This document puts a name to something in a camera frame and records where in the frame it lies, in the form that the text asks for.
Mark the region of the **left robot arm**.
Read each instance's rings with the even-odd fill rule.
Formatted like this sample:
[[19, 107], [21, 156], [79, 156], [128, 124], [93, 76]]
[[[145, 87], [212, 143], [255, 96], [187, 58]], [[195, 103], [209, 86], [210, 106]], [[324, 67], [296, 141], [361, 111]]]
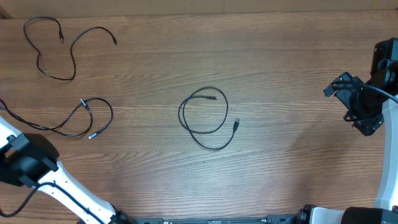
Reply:
[[22, 205], [4, 218], [16, 216], [37, 192], [66, 206], [82, 223], [129, 223], [134, 220], [100, 199], [76, 180], [58, 159], [60, 154], [41, 134], [22, 133], [1, 118], [1, 182], [33, 188]]

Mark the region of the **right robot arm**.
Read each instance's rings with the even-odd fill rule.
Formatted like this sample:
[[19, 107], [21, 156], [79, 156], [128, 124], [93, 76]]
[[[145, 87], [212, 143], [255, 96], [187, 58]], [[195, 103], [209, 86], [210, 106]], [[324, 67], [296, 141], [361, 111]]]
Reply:
[[385, 129], [381, 181], [373, 206], [334, 210], [305, 205], [295, 215], [276, 218], [277, 223], [296, 224], [397, 224], [397, 39], [374, 46], [370, 79], [366, 82], [348, 72], [325, 89], [346, 106], [344, 120], [364, 136]]

